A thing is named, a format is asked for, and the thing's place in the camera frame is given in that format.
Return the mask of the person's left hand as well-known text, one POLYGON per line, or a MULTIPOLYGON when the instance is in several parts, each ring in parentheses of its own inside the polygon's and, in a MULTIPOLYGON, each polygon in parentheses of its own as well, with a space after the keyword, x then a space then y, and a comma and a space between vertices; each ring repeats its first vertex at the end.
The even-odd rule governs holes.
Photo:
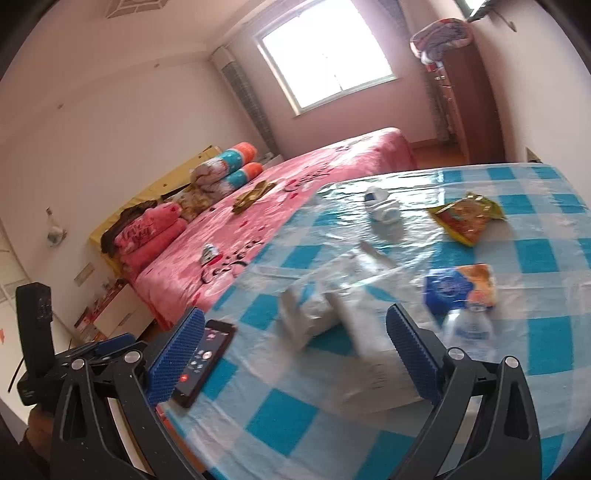
POLYGON ((27 453, 33 453, 40 459, 49 462, 52 448, 54 417, 40 405, 35 406, 29 413, 27 429, 21 447, 27 453))

